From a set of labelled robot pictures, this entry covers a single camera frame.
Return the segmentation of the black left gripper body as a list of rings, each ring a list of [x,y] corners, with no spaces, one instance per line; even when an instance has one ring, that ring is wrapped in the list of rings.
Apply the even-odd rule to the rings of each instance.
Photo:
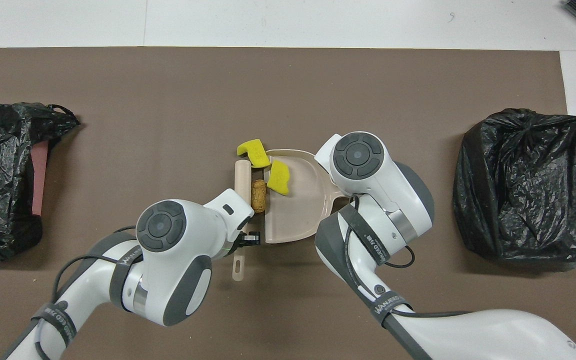
[[[246,234],[239,234],[231,244],[231,248],[227,253],[227,256],[232,255],[239,248],[244,248],[245,246],[246,246]]]

